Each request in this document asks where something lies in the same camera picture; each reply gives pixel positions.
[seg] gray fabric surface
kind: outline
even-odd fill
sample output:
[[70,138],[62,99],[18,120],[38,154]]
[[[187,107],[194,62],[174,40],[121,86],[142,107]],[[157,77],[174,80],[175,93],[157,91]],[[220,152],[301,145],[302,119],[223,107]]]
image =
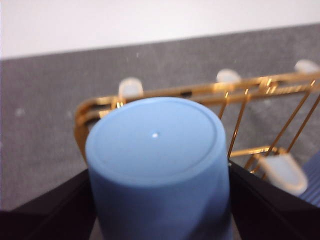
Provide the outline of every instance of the gray fabric surface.
[[[123,78],[137,77],[151,90],[210,83],[222,68],[243,77],[292,72],[301,58],[320,63],[320,24],[3,60],[1,207],[15,208],[85,168],[73,138],[73,113],[87,98],[115,94]],[[300,98],[251,103],[235,148],[270,143],[281,127],[273,120],[284,122]],[[236,106],[229,107],[223,117],[229,137],[237,114]],[[320,148],[319,116],[317,109],[292,149],[301,163]]]

